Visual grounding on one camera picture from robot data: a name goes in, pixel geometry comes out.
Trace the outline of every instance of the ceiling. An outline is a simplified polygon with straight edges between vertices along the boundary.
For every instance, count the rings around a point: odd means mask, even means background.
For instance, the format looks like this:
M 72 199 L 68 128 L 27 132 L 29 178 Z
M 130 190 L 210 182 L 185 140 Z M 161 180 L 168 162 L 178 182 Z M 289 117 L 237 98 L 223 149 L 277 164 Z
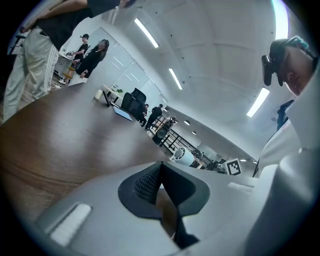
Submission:
M 150 75 L 169 107 L 259 158 L 276 131 L 272 119 L 292 98 L 273 78 L 262 107 L 252 118 L 246 116 L 264 85 L 261 56 L 269 53 L 276 34 L 269 0 L 137 0 L 132 8 L 102 18 L 117 31 L 111 36 L 122 34 L 117 41 Z M 153 47 L 135 18 L 159 48 Z M 294 30 L 295 26 L 289 27 L 289 35 Z

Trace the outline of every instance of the white pants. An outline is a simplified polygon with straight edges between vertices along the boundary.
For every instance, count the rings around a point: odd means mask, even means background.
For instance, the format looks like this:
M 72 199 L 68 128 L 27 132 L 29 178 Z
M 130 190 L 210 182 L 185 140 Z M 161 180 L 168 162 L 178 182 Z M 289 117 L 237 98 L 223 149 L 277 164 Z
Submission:
M 86 83 L 88 80 L 88 78 L 81 78 L 79 74 L 77 74 L 76 72 L 73 73 L 72 75 L 72 79 L 69 83 L 68 86 L 74 86 L 74 85 L 77 85 L 77 84 L 81 84 L 81 83 Z
M 32 99 L 34 101 L 50 92 L 51 80 L 59 54 L 50 38 L 39 34 L 41 31 L 38 26 L 30 31 L 16 56 L 5 88 L 4 122 L 17 112 L 28 80 L 33 86 Z

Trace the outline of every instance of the glass wall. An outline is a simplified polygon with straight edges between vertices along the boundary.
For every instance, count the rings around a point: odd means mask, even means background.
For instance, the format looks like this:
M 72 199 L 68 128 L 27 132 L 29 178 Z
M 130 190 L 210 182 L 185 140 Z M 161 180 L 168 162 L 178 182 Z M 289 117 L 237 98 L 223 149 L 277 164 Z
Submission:
M 96 87 L 100 87 L 102 84 L 110 88 L 117 86 L 117 89 L 123 90 L 123 96 L 127 92 L 132 93 L 135 88 L 141 90 L 146 95 L 146 103 L 149 104 L 148 115 L 155 106 L 159 104 L 165 105 L 167 100 L 148 74 L 130 54 L 101 27 L 90 34 L 88 40 L 89 50 L 92 50 L 102 39 L 109 41 L 107 55 L 94 69 L 89 80 L 93 82 Z

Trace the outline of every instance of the brown table surface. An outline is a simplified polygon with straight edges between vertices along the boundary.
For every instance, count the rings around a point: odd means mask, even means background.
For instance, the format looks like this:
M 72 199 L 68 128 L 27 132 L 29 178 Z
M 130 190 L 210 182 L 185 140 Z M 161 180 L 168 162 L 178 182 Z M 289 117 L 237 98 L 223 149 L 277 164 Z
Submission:
M 169 160 L 137 121 L 95 100 L 97 90 L 86 83 L 51 92 L 0 128 L 3 185 L 27 220 L 94 177 Z

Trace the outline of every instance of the black chair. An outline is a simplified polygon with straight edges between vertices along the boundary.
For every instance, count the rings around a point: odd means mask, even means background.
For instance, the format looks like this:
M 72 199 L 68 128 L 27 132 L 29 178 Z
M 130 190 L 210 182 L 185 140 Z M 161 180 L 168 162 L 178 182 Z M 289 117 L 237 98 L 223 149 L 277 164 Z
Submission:
M 124 94 L 121 108 L 131 113 L 135 119 L 139 119 L 145 111 L 146 100 L 146 95 L 135 88 L 132 93 Z

